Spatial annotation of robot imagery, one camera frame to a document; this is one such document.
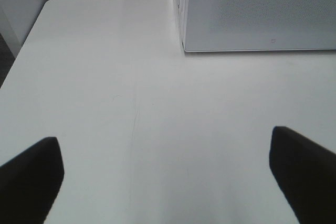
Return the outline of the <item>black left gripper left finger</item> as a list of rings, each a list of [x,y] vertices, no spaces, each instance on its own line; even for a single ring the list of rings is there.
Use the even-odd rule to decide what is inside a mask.
[[[1,166],[1,223],[44,223],[65,175],[59,142],[46,137]]]

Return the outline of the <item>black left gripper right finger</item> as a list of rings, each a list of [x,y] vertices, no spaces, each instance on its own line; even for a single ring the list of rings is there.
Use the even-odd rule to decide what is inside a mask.
[[[335,223],[335,153],[276,126],[269,167],[299,223]]]

